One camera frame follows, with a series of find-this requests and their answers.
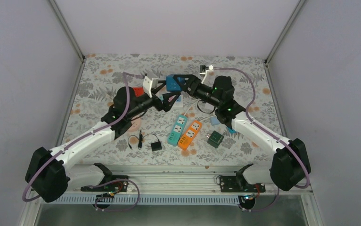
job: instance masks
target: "blue object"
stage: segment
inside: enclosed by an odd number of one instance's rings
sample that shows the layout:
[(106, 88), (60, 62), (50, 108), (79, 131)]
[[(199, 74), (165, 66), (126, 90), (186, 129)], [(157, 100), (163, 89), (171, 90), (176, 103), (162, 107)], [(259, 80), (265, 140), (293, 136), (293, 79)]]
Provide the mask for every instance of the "blue object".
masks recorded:
[[(182, 84), (185, 84), (185, 78), (178, 78), (178, 81), (180, 81)], [(182, 91), (182, 88), (175, 82), (175, 79), (173, 78), (173, 74), (168, 75), (165, 78), (165, 82), (167, 84), (167, 91), (169, 92), (175, 92), (175, 91)]]
[(231, 129), (231, 128), (229, 128), (229, 127), (226, 127), (226, 128), (228, 128), (228, 131), (229, 131), (229, 133), (231, 133), (231, 134), (232, 134), (232, 133), (237, 133), (236, 130), (234, 130), (234, 129)]
[(178, 141), (181, 138), (183, 129), (185, 128), (188, 118), (184, 115), (179, 115), (176, 119), (175, 125), (172, 128), (171, 134), (168, 137), (168, 143), (172, 146), (178, 145)]
[(212, 125), (212, 126), (216, 126), (216, 125), (219, 125), (219, 124), (220, 124), (220, 122), (219, 122), (219, 120), (218, 120), (217, 117), (212, 117), (212, 118), (210, 118), (210, 122), (211, 122), (211, 125)]

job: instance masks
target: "perforated metal strip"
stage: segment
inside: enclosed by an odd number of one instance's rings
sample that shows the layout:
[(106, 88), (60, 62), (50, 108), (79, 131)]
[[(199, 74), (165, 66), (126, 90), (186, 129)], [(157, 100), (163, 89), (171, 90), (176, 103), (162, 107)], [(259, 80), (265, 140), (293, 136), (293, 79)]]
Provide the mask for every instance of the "perforated metal strip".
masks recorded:
[[(95, 194), (64, 194), (49, 204), (94, 204)], [(129, 205), (137, 195), (118, 194), (102, 199), (98, 204)], [(230, 205), (238, 204), (237, 195), (141, 195), (138, 205)]]

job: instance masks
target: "floral tablecloth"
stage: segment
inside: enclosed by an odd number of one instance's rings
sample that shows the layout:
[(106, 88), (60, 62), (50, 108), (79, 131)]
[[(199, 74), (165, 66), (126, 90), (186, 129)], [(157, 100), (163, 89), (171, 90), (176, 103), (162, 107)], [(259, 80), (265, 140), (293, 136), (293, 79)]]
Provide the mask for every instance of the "floral tablecloth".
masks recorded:
[[(139, 54), (90, 54), (87, 57), (82, 78), (71, 110), (69, 122), (64, 135), (64, 142), (80, 135), (95, 125), (107, 113), (113, 103), (116, 91), (124, 86), (122, 72), (143, 75), (152, 74), (165, 80), (169, 74), (195, 74), (198, 76), (200, 65), (213, 64), (215, 67), (234, 67), (249, 74), (257, 91), (255, 103), (249, 109), (250, 114), (268, 128), (280, 133), (279, 121), (265, 75), (263, 60), (255, 57), (233, 56), (171, 56)], [(234, 71), (214, 71), (205, 82), (212, 85), (215, 76), (226, 75), (232, 78), (235, 86), (235, 100), (246, 106), (251, 100), (252, 88), (242, 74)], [(141, 87), (143, 79), (128, 77), (129, 86)], [(141, 118), (137, 131), (127, 132), (118, 139), (100, 146), (86, 155), (80, 164), (101, 162), (107, 165), (202, 165), (202, 166), (244, 166), (248, 163), (271, 161), (270, 152), (263, 151), (255, 143), (239, 133), (229, 133), (225, 125), (212, 126), (210, 120), (203, 122), (203, 127), (187, 150), (181, 150), (167, 144), (167, 139), (177, 116), (184, 113), (196, 100), (186, 93), (184, 107), (172, 109), (165, 113), (154, 108)], [(208, 117), (195, 106), (189, 111), (189, 123), (193, 119)], [(162, 144), (161, 151), (152, 152), (150, 143), (154, 136), (144, 139), (143, 148), (137, 149), (137, 139), (130, 139), (133, 149), (127, 143), (129, 135), (156, 134)], [(207, 134), (214, 130), (224, 135), (218, 148), (207, 143)]]

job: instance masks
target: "power strip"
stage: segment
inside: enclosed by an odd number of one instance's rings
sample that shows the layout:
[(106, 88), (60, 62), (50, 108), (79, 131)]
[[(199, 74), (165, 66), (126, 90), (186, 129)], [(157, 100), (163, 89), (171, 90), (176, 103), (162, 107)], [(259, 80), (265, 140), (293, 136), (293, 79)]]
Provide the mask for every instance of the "power strip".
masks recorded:
[(182, 149), (187, 149), (189, 145), (192, 143), (193, 139), (197, 136), (197, 133), (203, 127), (203, 124), (197, 120), (194, 120), (192, 124), (189, 126), (188, 130), (185, 134), (183, 134), (182, 138), (178, 142), (178, 147)]
[(184, 115), (179, 115), (178, 119), (175, 122), (175, 125), (172, 128), (171, 134), (168, 137), (168, 143), (172, 146), (178, 144), (179, 138), (182, 135), (183, 129), (185, 128), (188, 118)]

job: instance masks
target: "table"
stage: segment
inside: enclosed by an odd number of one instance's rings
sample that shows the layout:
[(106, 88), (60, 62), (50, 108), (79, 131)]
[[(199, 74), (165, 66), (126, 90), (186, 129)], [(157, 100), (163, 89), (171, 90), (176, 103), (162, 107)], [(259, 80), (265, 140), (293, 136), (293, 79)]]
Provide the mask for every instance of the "table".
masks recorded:
[[(172, 56), (139, 54), (89, 54), (76, 93), (71, 115), (66, 126), (64, 140), (67, 142), (94, 126), (107, 113), (113, 103), (116, 91), (124, 86), (122, 72), (144, 75), (152, 74), (165, 80), (169, 74), (194, 74), (198, 76), (200, 65), (215, 67), (233, 67), (251, 76), (256, 89), (256, 100), (249, 109), (250, 114), (271, 130), (281, 133), (271, 90), (264, 70), (263, 60), (257, 57), (234, 56)], [(235, 100), (247, 106), (253, 94), (248, 80), (235, 71), (214, 71), (209, 74), (207, 85), (212, 85), (215, 76), (225, 75), (232, 78), (235, 86)], [(143, 78), (128, 77), (131, 87), (141, 87)], [(154, 108), (141, 118), (137, 131), (126, 132), (118, 139), (100, 146), (86, 155), (79, 164), (100, 162), (106, 165), (166, 165), (166, 166), (244, 166), (248, 163), (271, 161), (272, 154), (264, 151), (255, 143), (239, 133), (229, 133), (225, 125), (212, 126), (210, 120), (203, 122), (203, 127), (187, 150), (181, 150), (167, 144), (167, 139), (177, 116), (184, 113), (196, 100), (183, 93), (184, 107), (165, 113)], [(193, 119), (208, 117), (195, 106), (189, 111), (189, 123)], [(162, 142), (161, 151), (152, 152), (150, 143), (155, 136), (147, 136), (141, 150), (137, 149), (137, 140), (127, 140), (130, 135), (154, 133)], [(218, 148), (207, 143), (207, 134), (214, 130), (224, 135)]]

